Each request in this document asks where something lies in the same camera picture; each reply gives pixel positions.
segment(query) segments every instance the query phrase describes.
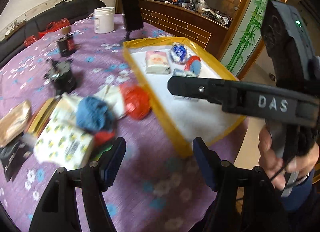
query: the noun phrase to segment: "floral tablecloth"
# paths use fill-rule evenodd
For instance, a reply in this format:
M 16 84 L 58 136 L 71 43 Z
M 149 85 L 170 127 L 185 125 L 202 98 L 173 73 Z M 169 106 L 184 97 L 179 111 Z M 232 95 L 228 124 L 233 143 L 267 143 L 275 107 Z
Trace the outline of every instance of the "floral tablecloth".
M 115 30 L 95 34 L 93 18 L 72 25 L 80 49 L 70 58 L 78 80 L 73 92 L 80 96 L 96 93 L 105 84 L 136 83 L 135 76 L 122 56 L 119 42 L 125 37 L 121 15 L 115 15 Z M 50 65 L 46 59 L 60 60 L 54 42 L 60 32 L 48 33 L 14 57 L 0 69 L 0 117 L 25 99 L 34 112 L 54 95 L 44 74 Z M 132 37 L 171 36 L 144 23 L 144 29 Z M 247 123 L 216 142 L 211 149 L 220 158 L 234 162 L 241 147 Z M 204 183 L 194 158 L 181 159 L 174 151 L 155 115 L 141 121 L 125 117 L 117 123 L 117 135 L 124 137 L 127 150 L 114 185 L 103 194 L 117 231 L 188 231 L 202 219 L 215 198 Z M 31 156 L 14 181 L 6 182 L 0 167 L 0 201 L 22 232 L 27 232 L 37 203 L 46 188 L 55 164 L 39 164 Z M 89 231 L 81 189 L 76 189 L 82 231 Z

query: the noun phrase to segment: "human hand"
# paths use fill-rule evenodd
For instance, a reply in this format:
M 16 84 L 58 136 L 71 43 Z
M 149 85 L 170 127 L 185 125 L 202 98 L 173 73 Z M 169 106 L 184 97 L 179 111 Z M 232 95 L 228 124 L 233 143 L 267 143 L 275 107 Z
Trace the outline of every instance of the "human hand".
M 264 126 L 259 134 L 259 165 L 264 169 L 267 176 L 271 178 L 284 165 L 282 158 L 277 158 L 274 150 L 271 149 L 271 135 Z M 319 146 L 317 143 L 311 148 L 307 155 L 296 156 L 286 167 L 288 173 L 299 171 L 298 178 L 306 176 L 312 171 L 319 158 Z M 272 181 L 273 186 L 283 190 L 285 186 L 284 172 L 276 176 Z

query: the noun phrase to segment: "black screen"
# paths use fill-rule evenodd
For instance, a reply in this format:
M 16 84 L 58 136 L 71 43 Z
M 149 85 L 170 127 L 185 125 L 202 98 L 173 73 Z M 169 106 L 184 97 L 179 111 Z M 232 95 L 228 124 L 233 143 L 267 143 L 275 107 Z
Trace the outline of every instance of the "black screen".
M 143 22 L 139 7 L 139 0 L 121 0 L 124 24 L 127 32 L 142 29 Z

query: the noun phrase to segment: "person's arm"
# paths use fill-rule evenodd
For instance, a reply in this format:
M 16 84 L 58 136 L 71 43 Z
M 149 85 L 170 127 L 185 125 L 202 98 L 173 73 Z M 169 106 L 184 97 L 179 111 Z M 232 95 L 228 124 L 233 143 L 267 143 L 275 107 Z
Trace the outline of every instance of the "person's arm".
M 271 149 L 271 136 L 266 128 L 259 134 L 259 159 L 260 166 L 265 170 L 268 177 L 272 177 L 282 166 L 283 160 L 276 157 Z M 281 198 L 284 209 L 288 212 L 292 232 L 318 231 L 320 226 L 320 196 L 316 188 L 312 186 L 314 166 L 319 158 L 319 146 L 315 144 L 309 153 L 302 157 L 295 157 L 287 166 L 287 172 L 299 171 L 299 179 L 307 174 L 308 178 L 295 186 L 291 194 Z M 279 174 L 272 184 L 278 189 L 283 189 L 285 179 Z

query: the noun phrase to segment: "plastic bucket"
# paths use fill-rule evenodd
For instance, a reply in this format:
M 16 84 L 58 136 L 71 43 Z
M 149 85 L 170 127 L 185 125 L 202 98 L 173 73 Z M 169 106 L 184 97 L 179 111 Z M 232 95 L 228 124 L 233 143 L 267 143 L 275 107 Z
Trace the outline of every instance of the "plastic bucket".
M 100 7 L 94 10 L 94 32 L 110 33 L 115 29 L 113 15 L 114 7 Z

